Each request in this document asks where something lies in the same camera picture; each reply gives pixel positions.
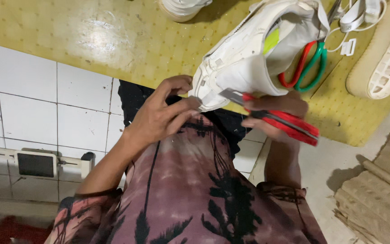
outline finger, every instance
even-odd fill
[[[308,104],[297,98],[294,92],[285,96],[264,96],[247,101],[244,106],[249,110],[255,111],[280,110],[300,118],[303,118],[308,111]]]
[[[153,95],[156,102],[164,101],[171,92],[174,94],[184,94],[192,89],[192,77],[188,75],[178,75],[163,80]]]
[[[197,110],[198,107],[201,105],[198,98],[195,97],[189,97],[184,98],[168,107],[165,108],[165,114],[169,116],[170,118],[173,118],[183,112],[186,112],[190,109]]]
[[[195,115],[198,115],[199,112],[196,110],[188,110],[186,112],[183,112],[179,115],[177,115],[176,118],[174,118],[171,123],[167,127],[168,135],[176,134],[177,131],[181,128],[181,126],[190,118],[192,118]]]
[[[263,131],[268,137],[279,139],[284,136],[285,132],[279,130],[273,125],[264,122],[261,119],[247,118],[241,123],[243,127],[251,127]]]

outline yellow mat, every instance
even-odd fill
[[[214,0],[194,19],[175,23],[152,0],[0,0],[0,46],[155,88],[172,75],[193,75],[202,56],[257,1]],[[333,0],[322,2],[329,9]],[[349,38],[358,37],[355,54],[329,53],[324,81],[303,94],[308,121],[322,136],[362,146],[390,111],[390,97],[356,98],[344,85],[373,33],[351,33]],[[342,38],[334,33],[327,47],[336,47]],[[226,108],[243,113],[236,104]]]

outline person's left hand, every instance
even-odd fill
[[[139,109],[132,123],[123,131],[122,137],[138,149],[175,134],[192,116],[199,114],[198,99],[185,98],[168,106],[165,99],[169,95],[185,94],[192,89],[192,77],[178,75],[160,83],[153,94]]]

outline person's right hand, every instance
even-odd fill
[[[183,123],[199,114],[197,108],[200,103],[198,99],[190,97],[168,106],[165,99],[169,95],[187,93],[192,89],[191,82],[192,77],[188,75],[163,80],[139,109],[132,123],[124,129],[122,137],[141,149],[175,134]]]
[[[297,91],[291,91],[284,96],[263,96],[259,99],[245,102],[244,107],[249,110],[279,110],[303,119],[308,111],[308,104],[300,98]],[[284,131],[264,122],[261,119],[248,117],[242,121],[243,127],[262,130],[275,141],[289,142],[292,140]]]

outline white sneaker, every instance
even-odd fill
[[[158,0],[159,8],[171,20],[185,22],[192,19],[212,0]]]
[[[330,30],[318,0],[263,0],[204,57],[189,96],[202,100],[200,109],[221,108],[230,101],[218,95],[226,88],[287,94],[270,75],[284,72],[307,43]]]
[[[390,1],[345,85],[349,93],[363,98],[382,99],[390,95]]]

